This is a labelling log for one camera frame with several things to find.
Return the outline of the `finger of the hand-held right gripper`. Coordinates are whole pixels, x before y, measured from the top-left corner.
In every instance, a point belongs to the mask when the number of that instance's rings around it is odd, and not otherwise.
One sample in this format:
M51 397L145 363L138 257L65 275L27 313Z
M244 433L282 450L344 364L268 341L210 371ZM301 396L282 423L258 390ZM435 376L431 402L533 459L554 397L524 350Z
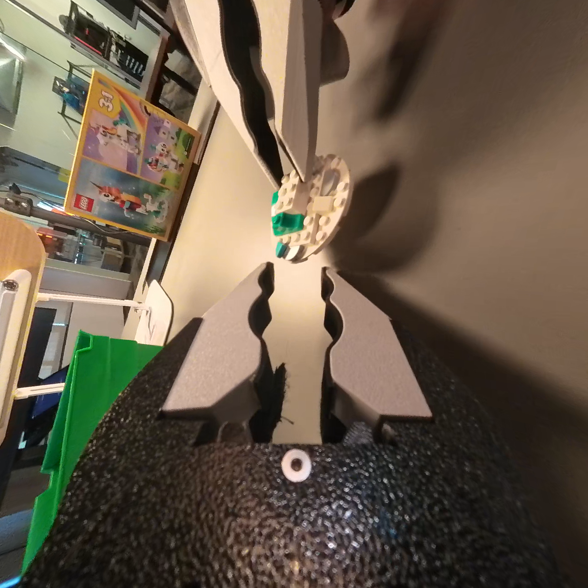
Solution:
M276 189L283 167L256 75L259 28L251 1L173 1L178 31L203 80Z
M323 12L319 1L290 1L282 110L277 132L302 182L313 173L318 134Z

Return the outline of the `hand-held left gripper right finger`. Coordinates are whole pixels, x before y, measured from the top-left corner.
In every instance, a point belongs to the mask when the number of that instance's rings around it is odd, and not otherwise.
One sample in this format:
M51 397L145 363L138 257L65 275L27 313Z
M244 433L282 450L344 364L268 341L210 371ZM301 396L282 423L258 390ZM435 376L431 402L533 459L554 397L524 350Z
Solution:
M376 441L391 422L431 422L432 410L392 321L335 270L321 271L325 354L320 400L322 442L339 442L363 423Z

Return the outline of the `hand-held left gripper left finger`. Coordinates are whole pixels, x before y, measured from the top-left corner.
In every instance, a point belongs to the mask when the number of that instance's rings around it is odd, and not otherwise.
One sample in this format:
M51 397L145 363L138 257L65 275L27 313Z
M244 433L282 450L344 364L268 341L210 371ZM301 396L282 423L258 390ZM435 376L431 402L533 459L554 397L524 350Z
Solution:
M254 442L272 440L283 404L263 338L274 290L274 265L263 262L204 313L162 405L164 418L205 423L215 433L244 424Z

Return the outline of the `round white lego model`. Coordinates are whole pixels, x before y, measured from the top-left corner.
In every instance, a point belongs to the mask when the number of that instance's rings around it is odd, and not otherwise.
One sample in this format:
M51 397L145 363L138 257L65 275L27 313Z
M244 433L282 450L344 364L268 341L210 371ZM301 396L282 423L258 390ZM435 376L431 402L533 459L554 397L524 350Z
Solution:
M347 216L352 192L349 166L332 153L315 157L305 182L296 170L284 175L270 209L275 256L300 263L322 251Z

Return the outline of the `green plastic bin stack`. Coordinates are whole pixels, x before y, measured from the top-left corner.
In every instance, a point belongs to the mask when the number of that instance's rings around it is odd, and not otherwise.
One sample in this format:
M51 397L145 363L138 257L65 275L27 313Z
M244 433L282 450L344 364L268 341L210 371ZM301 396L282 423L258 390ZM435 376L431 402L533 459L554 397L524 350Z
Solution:
M162 348L79 331L41 466L49 483L35 499L21 576L46 540L77 462L99 422Z

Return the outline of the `yellow lego box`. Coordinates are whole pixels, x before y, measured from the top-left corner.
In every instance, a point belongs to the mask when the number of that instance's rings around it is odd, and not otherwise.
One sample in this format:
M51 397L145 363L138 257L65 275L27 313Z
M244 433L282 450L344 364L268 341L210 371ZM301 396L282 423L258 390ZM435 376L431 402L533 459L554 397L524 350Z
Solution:
M202 135L92 71L64 208L169 241Z

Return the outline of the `wooden book stand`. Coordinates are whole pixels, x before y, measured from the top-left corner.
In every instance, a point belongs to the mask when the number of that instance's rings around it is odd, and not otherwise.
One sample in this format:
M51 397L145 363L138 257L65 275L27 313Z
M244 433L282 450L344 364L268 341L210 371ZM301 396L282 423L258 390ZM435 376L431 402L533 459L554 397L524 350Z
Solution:
M134 341L163 346L172 322L172 302L152 281L144 301L123 299L128 280L109 277L102 270L77 270L74 264L50 262L43 277L47 253L29 224L1 212L1 441L8 430L12 405L34 393L18 392L17 385L38 302L68 302L127 307L139 313Z

